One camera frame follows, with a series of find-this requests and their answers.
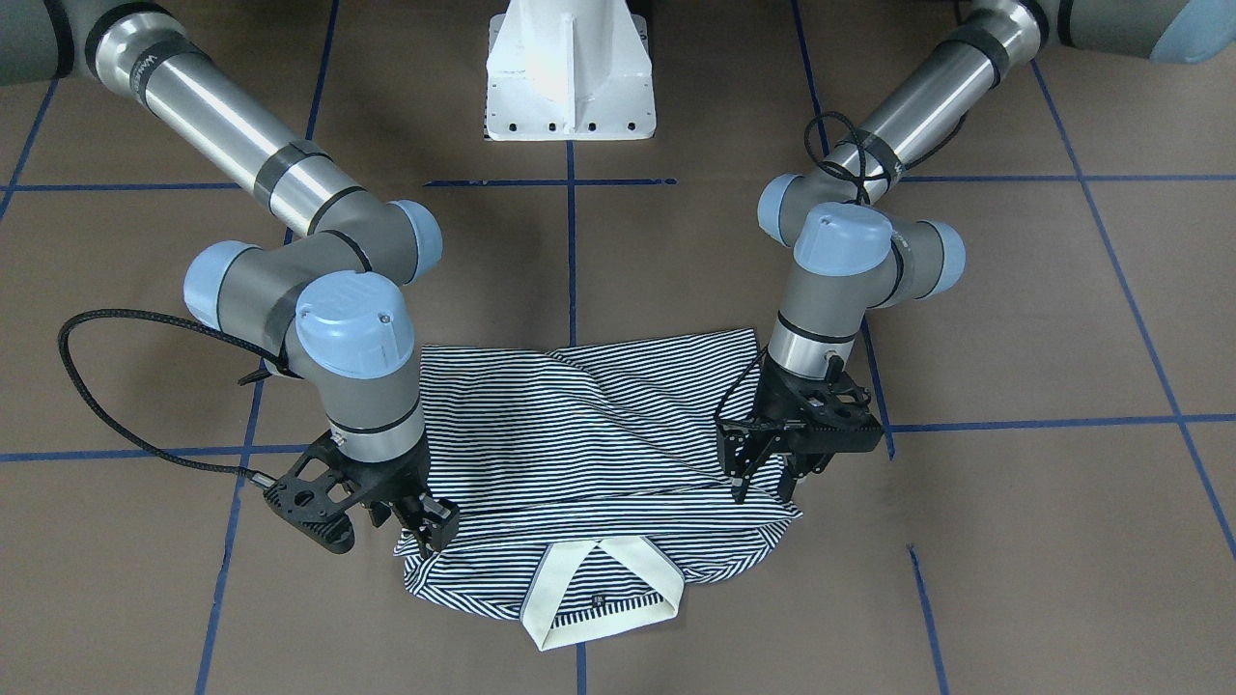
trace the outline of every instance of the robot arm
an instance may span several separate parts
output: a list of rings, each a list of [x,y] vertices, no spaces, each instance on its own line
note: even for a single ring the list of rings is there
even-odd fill
[[[883,430],[870,394],[844,372],[868,309],[926,299],[965,267],[946,224],[896,220],[869,208],[959,119],[1049,42],[1159,62],[1199,62],[1236,38],[1232,0],[975,0],[967,20],[817,171],[765,188],[759,223],[794,250],[777,323],[760,366],[755,408],[718,417],[719,454],[742,502],[774,455],[779,492],[821,472],[834,454],[870,451]]]
[[[441,256],[433,215],[377,200],[229,80],[153,2],[16,0],[5,14],[0,84],[96,77],[302,237],[271,251],[215,244],[184,282],[198,320],[279,355],[279,371],[321,396],[330,430],[281,479],[253,476],[267,503],[335,553],[353,543],[346,511],[355,505],[375,524],[393,512],[424,552],[441,550],[459,511],[429,492],[414,333],[398,288]],[[300,479],[310,460],[329,470]],[[336,487],[346,493],[337,501]]]

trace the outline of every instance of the black cable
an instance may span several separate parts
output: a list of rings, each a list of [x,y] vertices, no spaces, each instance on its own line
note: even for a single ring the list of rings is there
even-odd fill
[[[729,385],[729,388],[727,388],[726,393],[721,397],[721,402],[717,403],[717,409],[713,411],[712,413],[713,422],[716,422],[717,424],[722,424],[726,422],[721,417],[722,411],[726,409],[726,403],[729,402],[729,397],[734,394],[734,391],[738,391],[738,386],[744,381],[747,381],[748,375],[751,373],[751,370],[755,369],[755,365],[760,364],[760,360],[764,357],[764,355],[768,355],[768,351],[769,351],[768,346],[760,348],[755,352],[755,356],[751,359],[751,361],[747,364],[747,367],[743,369],[743,373],[738,375],[738,378],[734,380],[734,383]]]
[[[917,160],[907,163],[906,171],[908,172],[910,169],[934,157],[936,153],[943,150],[946,145],[952,142],[952,140],[957,137],[957,134],[962,132],[962,126],[965,125],[965,119],[969,117],[969,115],[970,115],[969,111],[962,114],[962,117],[957,119],[957,125],[953,126],[953,130],[950,130],[948,135],[944,136],[943,140],[937,142],[936,146],[928,150],[922,157],[918,157]],[[887,181],[889,185],[891,187],[892,176],[889,172],[884,172],[880,176],[860,177],[858,174],[852,173],[849,169],[836,162],[829,162],[828,160],[817,157],[815,147],[811,146],[811,131],[816,126],[816,124],[821,124],[828,119],[834,119],[837,121],[840,121],[840,124],[845,126],[845,130],[849,131],[849,139],[854,142],[855,147],[858,148],[858,168],[860,172],[864,173],[866,172],[866,151],[863,148],[861,145],[859,145],[860,137],[858,135],[858,126],[854,125],[854,121],[849,120],[848,117],[845,117],[844,114],[840,114],[838,111],[827,111],[807,121],[807,127],[802,131],[802,143],[807,150],[807,156],[811,157],[811,161],[817,167],[819,167],[819,169],[823,171],[826,174],[844,181],[847,183],[854,184],[857,194],[854,195],[853,200],[850,200],[852,203],[861,203],[864,205],[870,205],[871,197],[866,192],[866,183],[871,181]]]
[[[936,146],[932,147],[931,150],[928,150],[927,153],[923,155],[922,157],[918,157],[913,162],[910,162],[908,164],[906,164],[906,171],[908,172],[910,169],[917,167],[918,164],[926,162],[927,160],[931,160],[932,157],[936,156],[936,152],[939,152],[941,150],[943,150],[944,146],[948,145],[950,140],[953,140],[954,137],[957,137],[958,132],[962,132],[962,126],[965,125],[965,119],[969,117],[969,115],[970,115],[969,111],[962,114],[962,117],[957,119],[957,125],[954,125],[953,130],[950,130],[948,132],[948,135],[944,136],[944,140],[941,140],[939,142],[937,142]]]
[[[859,137],[858,126],[855,126],[854,121],[845,117],[845,114],[842,114],[840,111],[824,111],[823,114],[819,114],[816,117],[807,121],[807,127],[803,129],[802,131],[802,143],[807,148],[807,156],[811,157],[811,161],[817,167],[819,167],[819,171],[824,172],[826,174],[833,178],[854,184],[857,193],[854,195],[854,199],[852,200],[853,203],[861,203],[864,205],[870,205],[871,197],[866,192],[866,183],[871,181],[887,179],[891,184],[892,174],[885,172],[881,173],[880,176],[858,176],[850,173],[849,169],[836,162],[829,162],[822,157],[817,157],[815,147],[811,146],[811,130],[817,124],[822,124],[828,119],[839,121],[843,126],[845,126],[845,130],[849,131],[849,137],[850,140],[854,141],[854,146],[858,148],[858,171],[863,172],[864,174],[866,173],[866,151],[860,145],[861,137]]]
[[[99,402],[90,393],[90,390],[87,388],[85,381],[82,378],[82,373],[78,372],[77,365],[73,364],[73,356],[69,354],[69,334],[73,333],[73,329],[87,322],[93,322],[95,319],[135,319],[135,320],[173,325],[177,328],[192,330],[194,333],[200,333],[201,335],[214,338],[215,340],[221,340],[229,345],[240,348],[242,350],[248,350],[250,352],[258,355],[271,365],[286,367],[286,365],[283,364],[284,362],[283,359],[263,349],[260,345],[253,345],[247,340],[241,340],[240,338],[227,335],[226,333],[215,330],[209,326],[204,326],[199,323],[185,320],[179,317],[172,317],[168,314],[159,314],[157,312],[143,312],[141,309],[96,309],[94,312],[85,312],[64,322],[64,325],[61,326],[59,335],[56,338],[56,344],[61,351],[61,361],[64,364],[64,371],[68,372],[69,381],[73,382],[73,387],[77,388],[78,394],[82,396],[82,399],[85,401],[85,404],[89,406],[90,411],[95,414],[96,418],[103,420],[104,424],[114,429],[117,434],[120,434],[129,441],[136,444],[141,450],[152,454],[154,456],[158,456],[164,461],[171,461],[178,466],[184,466],[199,471],[225,472],[243,477],[245,480],[252,480],[255,475],[266,475],[262,474],[262,471],[245,469],[241,466],[220,466],[215,464],[206,464],[203,461],[194,461],[190,459],[177,456],[176,454],[159,449],[158,446],[151,444],[150,441],[146,441],[141,437],[137,437],[127,428],[125,428],[125,425],[116,422],[115,418],[109,416],[108,412],[103,409],[103,406],[100,406]]]

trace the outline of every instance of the blue tape line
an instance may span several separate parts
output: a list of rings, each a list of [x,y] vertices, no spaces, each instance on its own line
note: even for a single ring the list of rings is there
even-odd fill
[[[1236,174],[1086,174],[1086,181],[1236,181]]]
[[[190,446],[168,449],[177,456],[237,456],[241,454],[299,454],[308,444],[255,444],[252,446]],[[0,464],[21,464],[40,461],[93,461],[116,459],[147,459],[141,449],[94,449],[78,451],[17,451],[0,454]]]
[[[918,585],[918,605],[923,610],[923,622],[927,625],[927,641],[931,642],[931,659],[936,664],[936,681],[939,684],[939,695],[948,695],[948,674],[944,673],[944,655],[939,649],[939,636],[936,633],[936,616],[931,610],[931,597],[927,595],[927,582],[923,581],[922,568],[918,565],[918,552],[913,543],[906,545],[910,550],[910,563],[915,568],[915,584]]]
[[[253,386],[253,401],[248,409],[248,423],[245,427],[245,449],[241,454],[240,467],[247,469],[251,454],[248,449],[253,445],[253,435],[257,432],[257,416],[262,407],[261,381]],[[245,479],[236,476],[236,486],[232,488],[231,510],[227,512],[227,533],[224,535],[224,559],[219,565],[219,575],[215,578],[215,595],[210,603],[210,620],[206,623],[206,637],[201,642],[201,662],[198,664],[198,681],[194,688],[195,695],[204,695],[206,680],[210,676],[210,660],[215,653],[215,637],[219,634],[219,618],[222,615],[224,594],[227,590],[227,570],[231,568],[231,552],[236,542],[236,527],[240,523],[240,490],[245,486]]]
[[[884,424],[884,444],[889,448],[889,460],[891,461],[897,456],[897,445],[892,440],[892,423],[889,420],[889,407],[884,399],[884,386],[880,382],[880,364],[875,359],[875,344],[871,340],[871,329],[866,325],[866,319],[863,319],[863,325],[860,328],[863,331],[863,345],[866,348],[866,365],[871,371],[871,391],[875,392],[875,407],[880,412],[880,423]]]
[[[802,53],[802,70],[807,73],[807,89],[811,92],[811,108],[818,116],[824,113],[823,108],[819,105],[819,93],[816,90],[816,73],[811,68],[811,52],[807,49],[807,35],[802,28],[802,11],[798,7],[798,0],[790,0],[790,7],[794,10],[794,28],[798,32],[798,52]],[[823,148],[824,156],[828,156],[828,134],[824,132],[823,121],[816,124],[819,130],[819,146]]]
[[[1124,427],[1147,424],[1175,424],[1175,416],[1146,416],[1125,418],[1070,418],[1056,420],[990,420],[926,424],[895,424],[894,432],[983,432],[997,429],[1069,429],[1083,427]]]
[[[1077,181],[1069,174],[994,174],[994,176],[906,176],[901,183],[1026,183],[1041,181]]]
[[[235,183],[42,183],[14,185],[17,193],[77,193],[89,190],[232,190]]]
[[[26,161],[30,160],[30,151],[35,148],[35,139],[38,137],[38,129],[43,126],[43,116],[47,115],[47,108],[52,105],[52,96],[56,95],[57,84],[59,84],[59,80],[53,79],[47,85],[43,101],[38,105],[38,111],[35,114],[35,122],[30,125],[30,132],[26,134],[26,143],[21,146],[21,156],[17,157],[17,166],[12,168],[12,176],[9,177],[9,189],[5,192],[4,198],[0,198],[0,220],[4,220],[4,214],[9,210],[14,188],[21,179],[22,169],[26,168]]]
[[[326,20],[326,41],[321,47],[321,63],[318,66],[318,83],[313,89],[313,103],[309,106],[309,122],[305,125],[305,140],[313,140],[318,129],[318,111],[321,108],[321,93],[326,89],[326,69],[330,67],[330,48],[335,43],[335,25],[339,21],[339,0],[330,4],[330,19]]]
[[[676,178],[492,178],[435,179],[424,188],[524,188],[536,185],[677,185]]]
[[[330,66],[330,47],[335,37],[335,25],[339,19],[339,0],[334,0],[330,5],[330,20],[326,22],[326,40],[321,49],[321,64],[318,69],[318,84],[314,88],[313,104],[309,108],[309,122],[305,125],[305,140],[313,140],[314,129],[318,122],[318,110],[321,105],[323,89],[326,83],[326,70]],[[283,244],[287,245],[292,241],[292,230],[287,229],[283,234]],[[248,424],[245,428],[245,448],[246,453],[241,455],[240,465],[247,469],[253,446],[253,437],[257,433],[257,418],[262,408],[262,391],[263,382],[257,382],[253,387],[253,404],[248,413]],[[232,545],[236,540],[236,527],[240,521],[240,488],[245,485],[243,479],[236,479],[236,487],[232,491],[232,507],[231,513],[227,517],[227,534],[224,539],[224,560],[219,568],[219,576],[215,579],[215,599],[210,607],[210,622],[206,626],[206,638],[201,644],[201,663],[198,667],[198,684],[194,690],[195,695],[204,695],[206,691],[206,680],[210,676],[210,662],[214,657],[215,650],[215,636],[219,632],[219,617],[222,611],[224,592],[227,587],[227,570],[231,565],[231,552]]]
[[[1138,309],[1137,301],[1133,298],[1133,291],[1130,288],[1128,279],[1125,277],[1125,270],[1121,267],[1120,258],[1116,256],[1116,249],[1111,244],[1111,236],[1107,235],[1107,225],[1103,221],[1103,215],[1099,213],[1099,205],[1094,202],[1094,194],[1090,193],[1090,185],[1082,174],[1082,164],[1078,162],[1077,152],[1073,150],[1073,142],[1069,140],[1069,135],[1064,130],[1064,121],[1060,120],[1060,113],[1056,109],[1056,101],[1052,99],[1052,94],[1047,89],[1047,82],[1043,80],[1043,73],[1038,68],[1038,62],[1031,61],[1030,67],[1033,69],[1035,78],[1038,80],[1038,87],[1043,92],[1043,98],[1047,100],[1047,108],[1052,113],[1052,120],[1056,121],[1056,129],[1059,131],[1060,140],[1064,142],[1064,151],[1068,152],[1069,161],[1073,162],[1073,171],[1077,173],[1075,179],[1082,185],[1082,193],[1085,194],[1086,204],[1090,207],[1090,215],[1094,218],[1095,226],[1099,228],[1099,236],[1103,239],[1103,246],[1107,251],[1107,258],[1111,261],[1111,267],[1116,273],[1116,279],[1120,282],[1120,291],[1124,292],[1125,301],[1128,303],[1128,308],[1133,313],[1133,322],[1137,324],[1137,330],[1141,333],[1142,343],[1146,345],[1146,351],[1149,352],[1151,362],[1154,365],[1154,373],[1158,375],[1159,385],[1163,387],[1163,393],[1167,396],[1168,404],[1172,407],[1172,413],[1175,417],[1180,417],[1180,406],[1177,403],[1175,393],[1172,391],[1172,385],[1167,380],[1167,372],[1163,370],[1158,350],[1154,349],[1154,343],[1151,340],[1151,334],[1146,328],[1146,320],[1142,318],[1142,312]]]
[[[1180,419],[1187,423],[1236,422],[1236,413],[1203,413],[1184,416]]]
[[[1236,560],[1236,537],[1232,535],[1231,523],[1227,522],[1224,506],[1219,502],[1219,496],[1215,495],[1215,486],[1210,482],[1206,466],[1201,463],[1201,454],[1198,453],[1198,445],[1193,441],[1193,433],[1189,432],[1189,427],[1184,424],[1183,419],[1177,424],[1180,428],[1180,437],[1184,437],[1184,445],[1189,449],[1189,456],[1193,459],[1193,467],[1198,471],[1198,477],[1201,480],[1201,488],[1206,491],[1206,500],[1210,501],[1210,508],[1215,512],[1215,519],[1224,533],[1224,540],[1227,542],[1227,552]]]
[[[575,646],[575,694],[588,695],[588,647],[587,642]]]
[[[577,272],[575,262],[575,142],[566,141],[566,275],[570,297],[570,345],[578,344],[576,325]]]
[[[1185,446],[1189,449],[1189,456],[1193,459],[1193,466],[1198,471],[1198,477],[1201,481],[1203,488],[1206,491],[1206,498],[1210,501],[1210,508],[1215,514],[1215,519],[1219,522],[1219,528],[1222,531],[1224,539],[1227,542],[1227,550],[1231,553],[1232,559],[1236,559],[1236,539],[1232,538],[1231,524],[1227,523],[1227,516],[1224,513],[1224,507],[1220,505],[1219,497],[1215,496],[1214,486],[1210,484],[1210,475],[1206,472],[1206,466],[1201,461],[1201,455],[1198,454],[1198,449],[1193,444],[1193,435],[1189,433],[1184,416],[1180,412],[1180,404],[1177,402],[1175,393],[1172,391],[1172,383],[1167,378],[1167,371],[1163,369],[1158,351],[1154,349],[1154,343],[1151,340],[1149,329],[1146,326],[1142,312],[1138,309],[1137,301],[1133,298],[1133,292],[1128,286],[1128,279],[1125,277],[1125,270],[1121,267],[1120,258],[1116,256],[1116,249],[1111,244],[1111,236],[1107,234],[1107,226],[1104,224],[1103,215],[1099,213],[1099,205],[1095,203],[1094,194],[1090,192],[1090,184],[1082,173],[1082,164],[1078,161],[1077,152],[1073,150],[1072,141],[1069,141],[1069,135],[1064,130],[1064,121],[1060,119],[1060,113],[1056,108],[1056,101],[1052,99],[1052,93],[1047,88],[1047,80],[1043,79],[1043,72],[1039,69],[1038,62],[1031,61],[1030,67],[1033,69],[1035,79],[1038,80],[1038,87],[1043,92],[1043,98],[1047,100],[1047,108],[1052,113],[1052,120],[1056,121],[1056,129],[1059,131],[1060,140],[1064,142],[1064,150],[1069,155],[1069,161],[1073,163],[1073,171],[1077,173],[1078,183],[1082,184],[1082,192],[1085,194],[1086,204],[1090,207],[1090,214],[1094,216],[1094,223],[1099,228],[1099,235],[1103,237],[1103,245],[1107,250],[1107,257],[1111,260],[1111,267],[1116,272],[1116,279],[1120,281],[1120,289],[1125,293],[1125,301],[1128,302],[1128,308],[1133,313],[1133,320],[1137,323],[1137,330],[1142,335],[1142,343],[1146,344],[1146,351],[1149,352],[1151,362],[1154,365],[1154,373],[1158,375],[1159,385],[1162,385],[1163,393],[1167,396],[1168,404],[1172,407],[1172,414],[1175,416],[1175,420],[1180,428],[1180,435],[1184,438]]]

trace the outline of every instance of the gray joint housing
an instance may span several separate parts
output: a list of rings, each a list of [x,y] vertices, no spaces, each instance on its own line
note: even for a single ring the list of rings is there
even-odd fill
[[[0,85],[89,77],[98,40],[133,12],[166,11],[129,0],[4,0]]]
[[[849,359],[868,309],[948,289],[965,249],[941,223],[824,203],[808,214],[794,258],[769,356],[801,377],[823,378],[831,356]]]
[[[417,225],[410,220],[418,213],[428,215],[419,207],[409,214],[412,205],[415,204],[384,205],[368,193],[357,193],[332,207],[324,218],[329,223],[324,228],[337,230],[324,229],[272,251],[239,242],[216,244],[194,261],[185,278],[185,301],[199,319],[286,355],[289,370],[318,387],[340,449],[361,461],[400,455],[424,433],[417,360],[409,359],[381,376],[340,373],[329,367],[329,359],[305,349],[297,322],[303,318],[299,312],[304,310],[307,289],[340,271],[379,276],[394,288],[412,282],[436,261],[430,252],[418,254],[417,249],[425,245],[425,237],[440,232],[436,225]],[[376,266],[371,258],[377,260]],[[410,331],[403,297],[398,289],[393,292],[396,298],[370,313],[388,322],[407,322]],[[370,301],[361,293],[351,308],[367,310]],[[331,339],[328,335],[323,340]]]
[[[1026,0],[1052,42],[1149,58],[1200,63],[1236,41],[1232,0]]]

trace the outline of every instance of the black tape band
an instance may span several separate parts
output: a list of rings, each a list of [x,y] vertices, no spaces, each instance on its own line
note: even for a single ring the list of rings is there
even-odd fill
[[[271,312],[266,314],[266,324],[262,325],[262,331],[271,345],[283,345],[283,339],[288,334],[288,326],[297,318],[297,299],[300,298],[300,293],[304,292],[305,287],[309,287],[308,282],[302,282],[292,289],[283,293],[283,297],[271,307]]]
[[[418,393],[417,394],[417,402],[412,404],[412,409],[408,411],[407,413],[404,413],[399,419],[394,420],[391,424],[384,424],[382,427],[372,427],[372,428],[347,427],[346,424],[339,424],[335,420],[330,420],[330,424],[337,427],[339,429],[342,429],[344,432],[350,432],[352,434],[381,434],[383,432],[387,432],[389,429],[394,429],[394,428],[399,427],[400,424],[408,422],[408,418],[410,418],[413,416],[413,413],[417,412],[417,408],[419,408],[419,407],[420,407],[420,394]]]
[[[47,19],[52,20],[52,31],[56,32],[56,74],[52,79],[61,79],[73,72],[73,27],[69,26],[69,16],[61,0],[43,0],[43,6],[47,7]]]
[[[1047,21],[1047,12],[1043,11],[1043,6],[1038,4],[1038,0],[1017,0],[1017,4],[1026,7],[1026,11],[1035,17],[1035,23],[1038,25],[1038,49],[1047,48],[1047,40],[1052,35],[1052,25]]]
[[[257,171],[257,178],[253,181],[253,198],[257,198],[257,202],[269,210],[271,194],[274,193],[274,187],[278,185],[279,179],[283,178],[283,174],[288,173],[288,169],[309,157],[330,158],[320,147],[308,140],[290,142],[284,145],[278,152],[271,155],[262,163],[262,168]]]
[[[936,230],[936,236],[939,237],[941,246],[943,247],[943,245],[944,245],[944,235],[942,235],[939,232],[939,228],[936,226],[936,225],[933,225],[929,220],[918,220],[918,221],[921,221],[925,225],[927,225],[927,226],[932,228],[933,230]],[[944,263],[939,265],[939,272],[936,273],[936,282],[931,283],[931,289],[928,289],[927,292],[925,292],[921,297],[915,297],[915,299],[925,299],[925,298],[927,298],[928,294],[931,294],[932,292],[936,292],[936,288],[939,287],[939,279],[942,277],[944,277]]]
[[[1009,58],[1009,49],[1000,43],[1000,40],[991,36],[990,33],[983,31],[979,27],[970,25],[962,25],[953,30],[953,33],[948,35],[948,38],[941,42],[941,46],[949,42],[965,43],[980,53],[988,57],[991,62],[991,68],[995,72],[995,79],[991,82],[991,89],[995,89],[1000,80],[1009,74],[1009,67],[1012,61]]]
[[[897,249],[896,240],[892,241],[892,258],[897,262],[897,279],[892,283],[892,289],[889,291],[889,296],[868,307],[869,309],[884,305],[884,303],[892,299],[892,296],[901,288],[901,281],[906,276],[906,260],[901,256],[901,249]]]
[[[781,312],[776,313],[776,320],[781,322],[781,325],[787,328],[791,333],[806,338],[807,340],[815,340],[816,343],[845,344],[849,343],[850,340],[854,340],[854,336],[858,335],[857,333],[852,333],[845,338],[837,338],[834,335],[822,335],[819,333],[811,333],[805,328],[798,328],[792,323],[790,323],[790,319],[781,315]]]
[[[340,200],[344,199],[345,195],[351,195],[357,190],[365,190],[365,188],[360,185],[349,185],[347,188],[328,198],[326,202],[321,204],[321,208],[318,208],[318,211],[313,214],[313,219],[309,220],[309,229],[305,230],[305,234],[313,234],[314,230],[318,229],[318,223],[321,221],[321,218],[326,215],[326,211],[330,210],[330,208],[335,203],[339,203]]]
[[[115,26],[120,20],[138,12],[158,12],[169,17],[172,16],[172,12],[168,12],[154,2],[125,2],[124,5],[116,5],[104,12],[103,16],[94,22],[94,26],[90,27],[90,32],[87,33],[85,46],[83,46],[82,51],[85,54],[85,64],[90,68],[90,74],[96,78],[99,77],[99,68],[95,67],[95,57],[99,53],[99,43],[103,41],[103,35],[108,33],[108,30]]]
[[[138,104],[150,109],[150,104],[146,103],[146,85],[150,84],[151,75],[168,59],[184,56],[185,53],[195,53],[206,58],[206,61],[210,59],[200,48],[183,36],[159,41],[146,51],[142,51],[142,54],[137,57],[137,62],[133,63],[132,72],[129,73],[129,90],[137,98]]]
[[[365,272],[373,272],[373,266],[370,265],[370,257],[365,255],[365,250],[361,249],[361,245],[357,244],[355,239],[347,236],[346,234],[339,231],[337,229],[324,229],[318,234],[329,234],[331,236],[339,237],[339,240],[342,241],[344,244],[347,244],[347,247],[351,249],[353,254],[356,254],[357,258],[361,260],[361,266],[365,267]]]
[[[1060,43],[1077,48],[1073,45],[1073,0],[1060,0],[1060,10],[1056,14],[1056,33],[1060,37]]]
[[[896,185],[901,177],[906,174],[906,164],[897,157],[897,153],[884,141],[879,135],[863,130],[860,127],[854,129],[854,135],[859,137],[859,142],[854,142],[850,136],[845,136],[842,142],[850,142],[855,147],[861,147],[880,163],[880,168],[884,169],[884,176],[889,177],[889,188]],[[866,176],[866,172],[861,172],[860,176]]]

